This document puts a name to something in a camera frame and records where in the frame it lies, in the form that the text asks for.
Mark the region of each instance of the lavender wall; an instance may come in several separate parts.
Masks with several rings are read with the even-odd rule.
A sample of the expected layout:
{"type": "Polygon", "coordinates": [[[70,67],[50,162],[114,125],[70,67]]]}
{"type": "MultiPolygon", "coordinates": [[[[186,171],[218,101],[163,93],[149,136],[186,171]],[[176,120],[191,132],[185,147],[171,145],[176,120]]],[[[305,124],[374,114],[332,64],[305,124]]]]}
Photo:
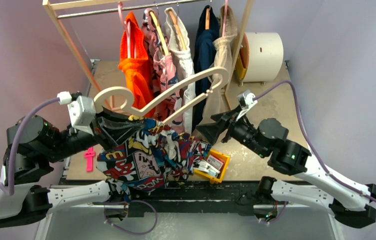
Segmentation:
{"type": "MultiPolygon", "coordinates": [[[[8,127],[58,92],[83,91],[87,84],[41,0],[0,0],[0,169],[8,127]]],[[[41,115],[59,128],[69,123],[66,108],[57,104],[41,115]]],[[[54,166],[55,174],[42,179],[44,186],[58,179],[61,167],[54,166]]],[[[4,228],[0,239],[33,239],[36,230],[37,224],[4,228]]]]}
{"type": "MultiPolygon", "coordinates": [[[[124,2],[124,6],[138,6],[152,4],[153,0],[131,0],[124,2]]],[[[168,0],[157,0],[157,3],[168,0]]],[[[292,53],[300,43],[305,31],[323,0],[255,0],[253,10],[248,22],[248,32],[277,32],[284,44],[284,58],[292,57],[292,53]]],[[[229,5],[235,12],[238,22],[241,22],[245,7],[245,0],[230,0],[229,5]]],[[[195,35],[198,28],[198,20],[202,10],[210,1],[184,3],[179,5],[179,17],[183,21],[191,39],[191,50],[194,49],[195,35]]],[[[214,12],[220,15],[220,7],[224,0],[214,0],[211,5],[214,12]]],[[[115,9],[117,4],[103,4],[100,6],[83,7],[67,10],[64,13],[80,13],[87,11],[115,9]]],[[[167,7],[177,9],[176,5],[159,7],[161,23],[164,23],[164,10],[167,7]]],[[[138,24],[142,24],[143,10],[135,10],[134,14],[138,24]]],[[[90,58],[101,60],[118,60],[120,41],[123,29],[120,24],[118,13],[84,16],[67,19],[77,32],[80,41],[86,48],[90,58]]]]}
{"type": "MultiPolygon", "coordinates": [[[[376,1],[324,1],[289,70],[325,163],[376,184],[376,1]]],[[[346,239],[376,239],[376,223],[344,230],[346,239]]]]}

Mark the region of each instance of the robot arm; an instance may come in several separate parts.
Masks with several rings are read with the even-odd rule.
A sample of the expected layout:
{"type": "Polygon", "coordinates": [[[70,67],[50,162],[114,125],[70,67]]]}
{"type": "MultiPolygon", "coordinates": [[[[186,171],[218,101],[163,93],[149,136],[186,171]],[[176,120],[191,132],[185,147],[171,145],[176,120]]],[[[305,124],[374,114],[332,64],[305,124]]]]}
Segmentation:
{"type": "Polygon", "coordinates": [[[238,96],[240,105],[231,111],[213,115],[216,123],[197,126],[197,130],[212,144],[227,130],[222,142],[234,138],[261,158],[269,157],[267,164],[275,171],[295,176],[315,188],[289,184],[271,177],[263,177],[256,197],[265,201],[295,202],[324,209],[339,222],[362,228],[376,220],[376,209],[363,195],[376,198],[376,185],[354,182],[327,167],[330,174],[362,192],[358,194],[332,179],[316,156],[296,142],[287,139],[288,129],[274,118],[264,119],[255,128],[246,117],[257,101],[249,91],[238,96]]]}
{"type": "MultiPolygon", "coordinates": [[[[101,144],[106,150],[118,146],[144,127],[141,120],[128,121],[127,116],[107,109],[96,113],[89,97],[78,94],[72,100],[66,102],[69,103],[72,122],[66,130],[59,131],[37,115],[25,125],[14,163],[14,194],[9,195],[0,189],[0,228],[35,223],[56,210],[88,202],[104,202],[115,194],[114,187],[105,181],[68,189],[46,189],[37,185],[42,176],[53,171],[49,163],[96,144],[101,144]]],[[[0,183],[5,186],[8,186],[12,143],[21,124],[19,120],[7,129],[8,148],[0,178],[0,183]]]]}

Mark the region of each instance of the wooden hanger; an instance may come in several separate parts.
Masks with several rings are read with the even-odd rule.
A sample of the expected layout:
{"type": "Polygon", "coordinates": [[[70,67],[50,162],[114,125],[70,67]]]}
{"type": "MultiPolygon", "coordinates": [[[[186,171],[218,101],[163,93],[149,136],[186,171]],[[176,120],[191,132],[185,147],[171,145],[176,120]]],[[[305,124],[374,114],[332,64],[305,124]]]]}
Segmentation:
{"type": "Polygon", "coordinates": [[[153,11],[150,11],[149,14],[151,15],[152,21],[154,22],[154,24],[155,24],[155,28],[157,29],[158,37],[160,38],[161,47],[163,48],[164,55],[168,55],[168,54],[169,54],[169,50],[168,50],[168,48],[167,48],[167,45],[166,45],[166,41],[165,41],[165,39],[164,39],[163,32],[161,31],[161,27],[160,27],[160,25],[158,24],[158,20],[157,20],[157,18],[155,17],[155,14],[154,14],[153,11]]]}
{"type": "Polygon", "coordinates": [[[189,85],[190,83],[196,82],[198,80],[201,80],[203,78],[206,78],[208,76],[211,76],[213,74],[220,74],[222,75],[221,80],[214,86],[212,86],[210,89],[207,90],[206,93],[201,93],[196,98],[194,98],[192,101],[190,101],[188,104],[184,105],[177,111],[175,111],[173,114],[171,114],[168,118],[166,118],[163,123],[164,124],[170,124],[174,119],[176,119],[178,116],[183,114],[186,110],[189,108],[195,106],[200,101],[206,99],[210,94],[213,92],[220,92],[220,89],[222,89],[229,80],[229,73],[227,69],[220,66],[215,66],[212,68],[209,68],[207,70],[201,71],[197,74],[194,74],[190,77],[187,77],[183,81],[178,82],[177,84],[173,85],[171,88],[165,90],[160,95],[158,95],[156,98],[154,98],[151,102],[149,102],[145,107],[142,109],[134,108],[133,102],[135,97],[133,96],[132,92],[122,86],[114,86],[109,87],[107,89],[104,89],[100,91],[94,98],[95,103],[95,109],[97,113],[100,113],[103,111],[102,103],[105,99],[109,98],[111,95],[119,95],[126,98],[125,102],[120,106],[120,109],[130,113],[132,115],[143,117],[146,113],[148,113],[150,110],[152,110],[155,106],[157,106],[159,103],[164,101],[167,97],[169,97],[174,92],[180,90],[181,88],[189,85]]]}
{"type": "Polygon", "coordinates": [[[205,29],[210,29],[210,6],[205,11],[205,29]]]}
{"type": "Polygon", "coordinates": [[[177,24],[177,18],[174,16],[172,9],[169,10],[169,15],[172,18],[172,22],[176,30],[177,39],[179,40],[179,49],[183,51],[187,50],[182,32],[180,31],[179,25],[177,24]]]}

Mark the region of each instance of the wooden frame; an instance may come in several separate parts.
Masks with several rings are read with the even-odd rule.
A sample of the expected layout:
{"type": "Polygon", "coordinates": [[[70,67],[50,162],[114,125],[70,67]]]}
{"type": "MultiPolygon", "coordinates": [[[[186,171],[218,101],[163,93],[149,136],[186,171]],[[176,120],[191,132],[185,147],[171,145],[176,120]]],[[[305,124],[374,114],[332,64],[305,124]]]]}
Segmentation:
{"type": "MultiPolygon", "coordinates": [[[[82,58],[82,55],[80,54],[79,50],[76,48],[76,45],[74,44],[73,40],[71,39],[70,35],[68,34],[66,28],[64,27],[63,23],[61,22],[61,19],[58,19],[58,15],[56,13],[56,10],[63,10],[63,9],[72,9],[72,8],[80,8],[80,7],[87,7],[87,6],[95,6],[95,5],[101,5],[101,4],[109,4],[109,3],[118,3],[118,2],[126,2],[130,0],[77,0],[77,1],[70,1],[70,2],[62,2],[62,3],[50,3],[49,0],[43,0],[43,7],[49,17],[51,18],[52,22],[54,23],[55,27],[57,28],[58,32],[64,39],[65,43],[69,47],[70,51],[76,58],[78,64],[82,68],[83,72],[85,73],[86,77],[89,79],[90,83],[92,86],[94,86],[98,92],[101,91],[101,88],[99,87],[98,83],[96,82],[94,76],[91,73],[91,69],[86,65],[85,61],[82,58]]],[[[222,92],[226,102],[229,105],[229,108],[235,107],[230,105],[230,101],[228,101],[228,97],[226,93],[229,91],[229,86],[230,82],[233,77],[233,72],[235,70],[235,64],[236,64],[236,59],[238,58],[239,50],[241,49],[241,43],[242,43],[242,38],[245,33],[245,28],[248,23],[248,19],[251,13],[251,9],[253,6],[254,0],[247,0],[244,8],[244,13],[242,16],[242,21],[240,24],[239,32],[238,32],[238,37],[235,42],[233,43],[233,53],[232,53],[232,59],[233,59],[233,64],[232,68],[229,69],[229,79],[227,81],[226,88],[222,92]]],[[[111,110],[116,110],[118,108],[115,108],[112,103],[110,105],[109,101],[107,99],[105,100],[105,104],[107,108],[111,110]]]]}

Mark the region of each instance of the beige garment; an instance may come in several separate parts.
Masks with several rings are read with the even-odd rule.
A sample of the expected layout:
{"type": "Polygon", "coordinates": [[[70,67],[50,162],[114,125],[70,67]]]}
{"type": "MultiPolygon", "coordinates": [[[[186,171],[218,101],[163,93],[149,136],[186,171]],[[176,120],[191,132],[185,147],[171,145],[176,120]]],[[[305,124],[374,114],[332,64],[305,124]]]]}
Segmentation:
{"type": "MultiPolygon", "coordinates": [[[[173,57],[173,64],[177,68],[177,78],[179,81],[184,80],[185,78],[194,75],[194,62],[192,61],[191,57],[191,49],[189,48],[189,38],[188,38],[188,32],[186,31],[185,25],[183,25],[183,22],[180,20],[179,17],[177,17],[177,25],[180,28],[180,32],[182,34],[182,37],[185,45],[186,50],[179,49],[179,45],[177,43],[177,34],[176,30],[174,30],[173,21],[169,15],[169,11],[175,11],[172,7],[169,7],[166,9],[166,24],[164,25],[164,28],[166,29],[167,36],[169,37],[169,51],[172,53],[173,57]]],[[[183,88],[183,105],[188,104],[190,101],[192,101],[196,97],[195,95],[195,83],[189,84],[187,87],[183,88]]],[[[184,132],[191,134],[192,133],[192,107],[188,110],[186,110],[183,113],[183,127],[184,132]]]]}
{"type": "MultiPolygon", "coordinates": [[[[220,8],[220,19],[223,22],[225,13],[225,6],[220,8]]],[[[238,27],[236,23],[235,15],[232,9],[228,6],[225,36],[222,36],[223,25],[220,25],[220,35],[213,44],[216,47],[216,56],[214,57],[214,67],[224,67],[230,71],[232,67],[232,52],[230,49],[231,42],[238,34],[238,27]]],[[[222,76],[214,74],[212,76],[211,85],[216,85],[222,80],[222,76]]],[[[200,124],[212,123],[211,116],[220,113],[220,108],[223,106],[222,96],[219,91],[212,93],[205,103],[204,111],[202,114],[203,120],[200,124]]]]}

